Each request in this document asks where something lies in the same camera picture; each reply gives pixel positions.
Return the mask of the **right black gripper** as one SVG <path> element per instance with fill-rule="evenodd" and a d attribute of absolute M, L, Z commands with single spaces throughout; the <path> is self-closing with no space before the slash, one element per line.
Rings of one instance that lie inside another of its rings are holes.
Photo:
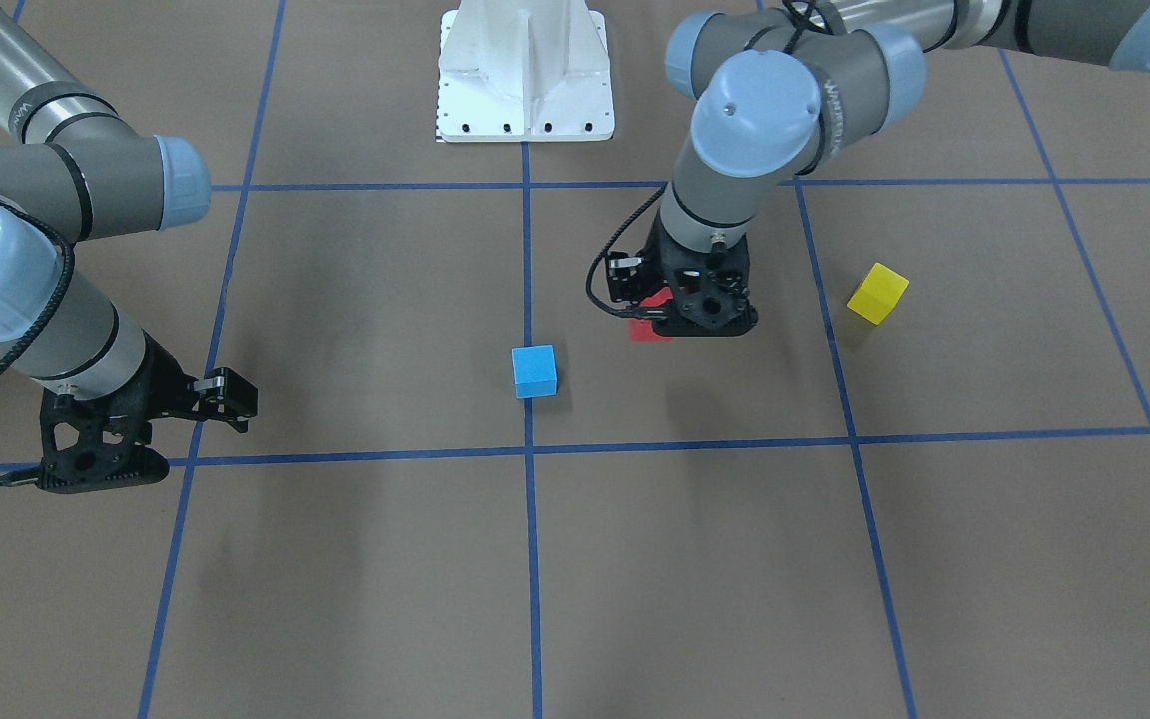
<path fill-rule="evenodd" d="M 163 481 L 170 464 L 150 448 L 152 422 L 195 416 L 197 381 L 148 338 L 141 367 L 108 396 L 78 400 L 75 393 L 44 390 L 38 488 L 72 495 Z"/>

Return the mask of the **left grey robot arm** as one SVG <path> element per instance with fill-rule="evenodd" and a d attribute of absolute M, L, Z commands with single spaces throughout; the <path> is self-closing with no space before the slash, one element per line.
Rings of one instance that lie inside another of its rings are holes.
<path fill-rule="evenodd" d="M 695 104 L 687 141 L 644 247 L 601 252 L 607 313 L 665 338 L 747 332 L 747 227 L 772 188 L 906 117 L 931 51 L 975 46 L 1150 72 L 1150 1 L 782 1 L 690 15 L 665 58 Z"/>

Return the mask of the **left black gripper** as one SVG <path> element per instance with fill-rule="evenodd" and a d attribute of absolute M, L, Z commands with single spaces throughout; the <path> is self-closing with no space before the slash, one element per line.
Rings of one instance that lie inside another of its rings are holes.
<path fill-rule="evenodd" d="M 750 254 L 747 238 L 704 252 L 680 245 L 656 217 L 645 246 L 647 290 L 667 286 L 670 299 L 662 313 L 651 318 L 651 329 L 661 337 L 737 337 L 751 331 L 759 314 L 749 300 Z"/>

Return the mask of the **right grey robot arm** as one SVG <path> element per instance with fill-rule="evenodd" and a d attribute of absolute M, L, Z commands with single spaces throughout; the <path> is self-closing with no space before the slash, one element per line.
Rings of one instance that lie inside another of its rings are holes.
<path fill-rule="evenodd" d="M 52 494 L 151 485 L 169 464 L 152 423 L 218 416 L 195 380 L 78 271 L 84 240 L 164 231 L 210 209 L 210 170 L 183 138 L 141 135 L 0 8 L 0 377 L 43 388 L 43 456 L 0 487 Z"/>

